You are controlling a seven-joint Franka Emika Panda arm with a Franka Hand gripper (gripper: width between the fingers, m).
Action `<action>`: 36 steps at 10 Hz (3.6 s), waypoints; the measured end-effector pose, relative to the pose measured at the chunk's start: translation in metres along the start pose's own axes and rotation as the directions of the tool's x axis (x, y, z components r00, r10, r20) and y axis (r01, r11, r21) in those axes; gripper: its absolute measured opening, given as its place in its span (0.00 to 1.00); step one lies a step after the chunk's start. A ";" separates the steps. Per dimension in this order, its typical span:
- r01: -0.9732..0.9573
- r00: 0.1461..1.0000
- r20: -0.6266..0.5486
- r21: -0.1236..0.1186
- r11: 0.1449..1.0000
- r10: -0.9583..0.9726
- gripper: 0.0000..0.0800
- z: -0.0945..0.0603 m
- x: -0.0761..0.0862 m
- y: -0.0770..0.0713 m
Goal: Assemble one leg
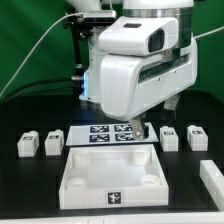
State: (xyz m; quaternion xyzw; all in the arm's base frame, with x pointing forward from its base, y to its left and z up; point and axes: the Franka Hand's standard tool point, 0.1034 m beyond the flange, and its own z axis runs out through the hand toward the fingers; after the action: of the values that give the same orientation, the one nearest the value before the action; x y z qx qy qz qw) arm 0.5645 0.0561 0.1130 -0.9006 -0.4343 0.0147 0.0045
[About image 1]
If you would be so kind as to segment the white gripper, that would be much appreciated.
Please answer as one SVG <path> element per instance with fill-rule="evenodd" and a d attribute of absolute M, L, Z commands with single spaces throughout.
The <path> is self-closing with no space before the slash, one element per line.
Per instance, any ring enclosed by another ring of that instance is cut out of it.
<path fill-rule="evenodd" d="M 167 99 L 161 118 L 173 121 L 180 99 L 177 93 L 195 83 L 196 41 L 192 39 L 191 45 L 182 48 L 180 53 L 181 63 L 168 69 L 165 69 L 161 53 L 149 57 L 108 54 L 103 58 L 100 67 L 101 108 L 110 118 L 130 120 L 135 140 L 143 141 L 148 137 L 148 126 L 136 116 Z"/>

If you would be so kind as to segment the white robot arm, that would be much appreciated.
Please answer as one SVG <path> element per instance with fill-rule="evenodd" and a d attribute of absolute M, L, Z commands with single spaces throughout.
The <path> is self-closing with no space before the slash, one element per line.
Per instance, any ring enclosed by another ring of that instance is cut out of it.
<path fill-rule="evenodd" d="M 80 98 L 128 122 L 136 140 L 145 139 L 142 115 L 196 81 L 194 0 L 65 1 L 77 11 L 80 37 L 89 42 Z"/>

